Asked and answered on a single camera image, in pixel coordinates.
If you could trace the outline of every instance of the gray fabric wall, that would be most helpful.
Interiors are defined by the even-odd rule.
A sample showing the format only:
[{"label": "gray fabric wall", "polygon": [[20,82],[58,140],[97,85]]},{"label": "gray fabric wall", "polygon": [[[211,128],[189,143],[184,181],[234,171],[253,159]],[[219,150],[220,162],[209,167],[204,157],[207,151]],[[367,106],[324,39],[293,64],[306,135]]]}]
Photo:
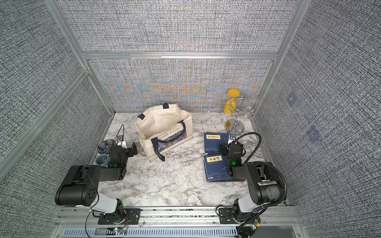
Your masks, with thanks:
[{"label": "gray fabric wall", "polygon": [[49,237],[59,185],[70,166],[90,162],[109,118],[85,78],[0,183],[1,237]]},{"label": "gray fabric wall", "polygon": [[299,0],[58,0],[84,51],[277,52]]},{"label": "gray fabric wall", "polygon": [[178,103],[190,111],[223,111],[227,92],[257,95],[271,60],[91,59],[116,111]]},{"label": "gray fabric wall", "polygon": [[43,0],[0,3],[0,160],[82,67]]},{"label": "gray fabric wall", "polygon": [[311,237],[381,237],[380,12],[313,0],[259,110]]},{"label": "gray fabric wall", "polygon": [[[43,0],[0,3],[0,160],[82,67]],[[84,79],[0,182],[0,237],[48,237],[54,195],[71,165],[90,162],[109,114]]]}]

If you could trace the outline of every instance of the blue book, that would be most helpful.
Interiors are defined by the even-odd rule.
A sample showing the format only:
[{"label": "blue book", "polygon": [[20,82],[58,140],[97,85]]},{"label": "blue book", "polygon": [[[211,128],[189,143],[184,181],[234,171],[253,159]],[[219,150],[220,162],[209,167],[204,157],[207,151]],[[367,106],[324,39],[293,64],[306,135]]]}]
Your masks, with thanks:
[{"label": "blue book", "polygon": [[219,153],[219,145],[227,145],[229,140],[228,133],[204,133],[204,148],[205,153],[215,154]]},{"label": "blue book", "polygon": [[220,178],[227,175],[227,156],[222,154],[204,156],[205,174],[208,179]]},{"label": "blue book", "polygon": [[234,181],[245,181],[244,179],[237,179],[234,177],[226,175],[214,175],[213,177],[208,177],[207,169],[205,166],[205,160],[204,160],[204,169],[205,169],[205,177],[207,182],[234,182]]}]

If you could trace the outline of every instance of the marble tabletop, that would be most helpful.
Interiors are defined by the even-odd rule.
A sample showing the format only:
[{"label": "marble tabletop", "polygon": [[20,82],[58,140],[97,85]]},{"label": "marble tabletop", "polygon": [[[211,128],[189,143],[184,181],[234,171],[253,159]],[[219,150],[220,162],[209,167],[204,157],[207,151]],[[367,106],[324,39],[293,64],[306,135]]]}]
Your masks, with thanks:
[{"label": "marble tabletop", "polygon": [[[124,206],[215,206],[231,205],[236,198],[248,193],[246,182],[207,182],[203,166],[204,133],[225,133],[224,122],[231,119],[225,113],[192,113],[193,138],[165,155],[165,162],[150,162],[139,143],[134,125],[139,113],[116,113],[105,139],[114,139],[121,124],[125,126],[127,147],[132,142],[138,154],[128,158],[123,180],[99,183],[103,194],[122,200]],[[253,131],[249,120],[240,118],[245,132]],[[246,156],[257,143],[255,135],[240,139]],[[258,150],[250,161],[264,161]]]}]

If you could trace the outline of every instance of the metal stand base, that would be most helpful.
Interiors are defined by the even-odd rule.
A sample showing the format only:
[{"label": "metal stand base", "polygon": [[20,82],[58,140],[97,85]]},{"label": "metal stand base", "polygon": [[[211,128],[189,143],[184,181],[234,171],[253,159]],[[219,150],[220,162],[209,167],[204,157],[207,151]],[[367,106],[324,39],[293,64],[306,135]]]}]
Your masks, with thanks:
[{"label": "metal stand base", "polygon": [[[140,209],[139,208],[125,208],[126,216],[128,217],[129,225],[137,225],[139,223],[140,218]],[[112,221],[106,220],[105,216],[100,216],[98,220],[99,225],[116,225]],[[125,225],[127,224],[127,219],[124,219],[121,223],[117,225]]]},{"label": "metal stand base", "polygon": [[245,126],[238,120],[230,119],[225,122],[225,130],[231,134],[240,135],[245,130]]}]

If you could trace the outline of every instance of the tote bag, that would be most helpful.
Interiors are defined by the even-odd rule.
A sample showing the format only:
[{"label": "tote bag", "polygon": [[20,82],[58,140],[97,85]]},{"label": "tote bag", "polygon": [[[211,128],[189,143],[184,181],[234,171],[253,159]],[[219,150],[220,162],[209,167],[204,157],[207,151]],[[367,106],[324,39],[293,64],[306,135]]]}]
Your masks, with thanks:
[{"label": "tote bag", "polygon": [[177,104],[150,107],[135,121],[149,161],[165,161],[165,154],[193,137],[192,114]]}]

